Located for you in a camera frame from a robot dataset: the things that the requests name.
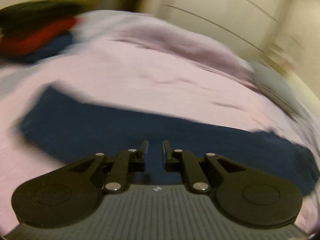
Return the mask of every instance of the ribbed surface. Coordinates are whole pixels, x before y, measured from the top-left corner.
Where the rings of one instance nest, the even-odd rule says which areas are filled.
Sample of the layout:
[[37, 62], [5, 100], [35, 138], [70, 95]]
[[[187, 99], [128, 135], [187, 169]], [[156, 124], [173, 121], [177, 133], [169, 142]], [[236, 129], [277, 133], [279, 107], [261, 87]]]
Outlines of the ribbed surface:
[[131, 185], [107, 195], [85, 220], [58, 229], [20, 225], [8, 240], [287, 240], [302, 236], [294, 226], [256, 230], [223, 217], [209, 197], [188, 192], [183, 185]]

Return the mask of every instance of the metal pin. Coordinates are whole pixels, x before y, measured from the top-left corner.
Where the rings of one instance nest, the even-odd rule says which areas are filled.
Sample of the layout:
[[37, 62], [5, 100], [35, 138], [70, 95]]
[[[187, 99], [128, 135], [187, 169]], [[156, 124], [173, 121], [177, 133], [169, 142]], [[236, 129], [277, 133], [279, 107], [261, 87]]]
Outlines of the metal pin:
[[203, 191], [209, 188], [209, 185], [206, 184], [205, 182], [196, 182], [195, 184], [192, 185], [192, 187], [195, 190]]
[[110, 183], [105, 185], [105, 188], [107, 190], [117, 191], [117, 190], [121, 189], [121, 184], [117, 183], [117, 182], [110, 182]]

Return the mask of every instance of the dark blue cloth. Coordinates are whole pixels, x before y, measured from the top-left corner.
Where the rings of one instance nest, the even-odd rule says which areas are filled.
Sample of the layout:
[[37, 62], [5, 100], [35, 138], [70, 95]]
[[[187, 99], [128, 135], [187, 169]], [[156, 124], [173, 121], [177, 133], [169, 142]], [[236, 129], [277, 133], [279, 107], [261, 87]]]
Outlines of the dark blue cloth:
[[196, 123], [156, 114], [80, 103], [54, 87], [45, 89], [20, 128], [26, 139], [65, 163], [97, 152], [114, 156], [150, 141], [147, 172], [137, 173], [134, 183], [179, 184], [177, 173], [163, 168], [162, 141], [173, 149], [192, 151], [203, 157], [214, 152], [240, 163], [287, 179], [306, 195], [319, 171], [311, 151], [274, 133], [248, 132]]
[[38, 60], [58, 55], [67, 46], [73, 44], [73, 36], [71, 32], [66, 32], [61, 36], [52, 39], [47, 45], [37, 51], [23, 57], [12, 58], [13, 61], [19, 63], [33, 64]]

